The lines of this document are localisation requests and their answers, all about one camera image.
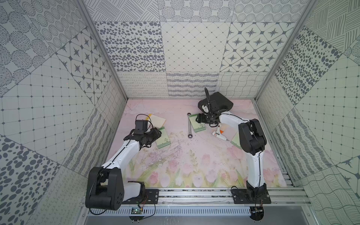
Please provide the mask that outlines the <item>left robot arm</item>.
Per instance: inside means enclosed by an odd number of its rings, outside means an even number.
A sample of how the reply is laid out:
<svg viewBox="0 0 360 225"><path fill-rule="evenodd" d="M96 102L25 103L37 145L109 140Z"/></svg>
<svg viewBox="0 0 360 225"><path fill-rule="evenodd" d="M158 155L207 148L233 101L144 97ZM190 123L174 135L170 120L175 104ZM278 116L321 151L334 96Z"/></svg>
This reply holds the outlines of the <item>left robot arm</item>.
<svg viewBox="0 0 360 225"><path fill-rule="evenodd" d="M136 134L133 129L112 158L102 166L90 170L85 206L89 209L115 211L123 203L143 203L146 200L144 182L125 182L122 171L142 148L151 147L161 135L156 127L144 134Z"/></svg>

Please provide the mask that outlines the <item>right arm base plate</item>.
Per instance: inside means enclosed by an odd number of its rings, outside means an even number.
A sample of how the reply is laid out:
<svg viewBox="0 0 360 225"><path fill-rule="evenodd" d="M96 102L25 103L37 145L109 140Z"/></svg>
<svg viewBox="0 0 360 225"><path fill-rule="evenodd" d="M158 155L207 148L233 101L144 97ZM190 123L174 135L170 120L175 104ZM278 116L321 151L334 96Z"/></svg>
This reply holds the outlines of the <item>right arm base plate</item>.
<svg viewBox="0 0 360 225"><path fill-rule="evenodd" d="M267 189L256 191L250 191L249 189L232 188L231 190L234 204L271 204L270 194Z"/></svg>

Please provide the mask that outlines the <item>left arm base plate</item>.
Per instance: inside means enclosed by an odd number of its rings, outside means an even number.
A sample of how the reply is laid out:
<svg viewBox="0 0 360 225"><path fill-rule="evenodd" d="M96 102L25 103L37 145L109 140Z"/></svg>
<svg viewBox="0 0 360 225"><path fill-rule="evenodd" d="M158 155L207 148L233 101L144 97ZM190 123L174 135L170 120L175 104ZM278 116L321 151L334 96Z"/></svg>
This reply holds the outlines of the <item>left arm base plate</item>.
<svg viewBox="0 0 360 225"><path fill-rule="evenodd" d="M123 201L122 204L158 204L159 189L146 189L139 197L130 198Z"/></svg>

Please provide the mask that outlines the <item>yellow-top memo pad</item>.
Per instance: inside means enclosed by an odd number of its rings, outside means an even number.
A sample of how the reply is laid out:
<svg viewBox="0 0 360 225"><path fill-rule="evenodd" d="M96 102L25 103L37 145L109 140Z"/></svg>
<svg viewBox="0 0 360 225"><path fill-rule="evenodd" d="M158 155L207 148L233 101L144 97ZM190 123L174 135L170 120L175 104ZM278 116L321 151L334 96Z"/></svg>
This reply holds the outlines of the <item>yellow-top memo pad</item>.
<svg viewBox="0 0 360 225"><path fill-rule="evenodd" d="M162 128L166 122L165 118L156 116L154 114L149 114L146 120L151 121L152 125L156 128Z"/></svg>

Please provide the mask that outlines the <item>green memo pad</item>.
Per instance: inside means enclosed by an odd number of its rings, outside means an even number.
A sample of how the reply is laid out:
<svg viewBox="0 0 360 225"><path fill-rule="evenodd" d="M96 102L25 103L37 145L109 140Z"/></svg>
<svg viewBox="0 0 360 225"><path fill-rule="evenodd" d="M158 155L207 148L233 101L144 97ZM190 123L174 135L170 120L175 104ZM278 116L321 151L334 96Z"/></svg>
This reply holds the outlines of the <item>green memo pad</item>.
<svg viewBox="0 0 360 225"><path fill-rule="evenodd" d="M156 144L158 149L162 149L169 146L171 144L171 141L165 127L161 127L158 130L161 132L161 137L156 140Z"/></svg>
<svg viewBox="0 0 360 225"><path fill-rule="evenodd" d="M196 121L198 114L189 114L188 118L190 120L190 124L195 133L206 130L206 126L204 123L198 123Z"/></svg>

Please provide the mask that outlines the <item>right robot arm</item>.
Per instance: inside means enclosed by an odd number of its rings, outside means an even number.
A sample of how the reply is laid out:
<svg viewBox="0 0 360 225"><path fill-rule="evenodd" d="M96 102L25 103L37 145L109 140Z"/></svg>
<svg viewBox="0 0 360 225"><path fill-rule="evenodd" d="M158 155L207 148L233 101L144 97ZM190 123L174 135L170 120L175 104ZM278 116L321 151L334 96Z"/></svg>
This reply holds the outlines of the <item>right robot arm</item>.
<svg viewBox="0 0 360 225"><path fill-rule="evenodd" d="M266 190L263 175L263 155L267 140L258 119L243 119L229 111L212 110L210 105L201 106L202 113L198 114L196 121L205 124L226 124L238 129L241 149L247 157L248 178L247 189L255 195L261 195Z"/></svg>

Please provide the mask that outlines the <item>torn green memo page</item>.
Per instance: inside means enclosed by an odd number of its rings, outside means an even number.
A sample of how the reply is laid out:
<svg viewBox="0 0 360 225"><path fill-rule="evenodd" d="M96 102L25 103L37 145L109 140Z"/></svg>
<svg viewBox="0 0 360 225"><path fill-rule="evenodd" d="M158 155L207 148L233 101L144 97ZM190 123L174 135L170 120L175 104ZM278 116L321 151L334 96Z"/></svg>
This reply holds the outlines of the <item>torn green memo page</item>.
<svg viewBox="0 0 360 225"><path fill-rule="evenodd" d="M240 136L239 136L238 132L232 138L231 144L242 150L242 147L241 147L241 144L240 144Z"/></svg>

